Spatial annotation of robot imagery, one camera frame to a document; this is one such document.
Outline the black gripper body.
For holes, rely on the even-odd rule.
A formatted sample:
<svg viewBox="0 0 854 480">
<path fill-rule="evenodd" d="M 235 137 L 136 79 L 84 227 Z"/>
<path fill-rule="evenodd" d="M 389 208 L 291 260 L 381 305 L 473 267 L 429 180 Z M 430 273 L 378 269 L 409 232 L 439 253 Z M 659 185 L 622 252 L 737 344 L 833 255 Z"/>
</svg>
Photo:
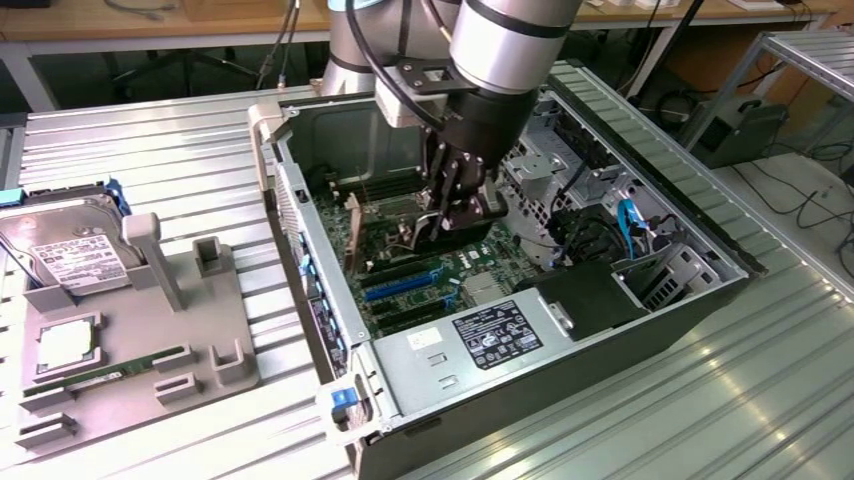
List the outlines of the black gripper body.
<svg viewBox="0 0 854 480">
<path fill-rule="evenodd" d="M 458 91 L 449 95 L 443 111 L 443 128 L 426 134 L 426 158 L 441 144 L 447 149 L 481 158 L 494 169 L 522 134 L 535 106 L 535 91 L 518 95 L 486 89 Z"/>
</svg>

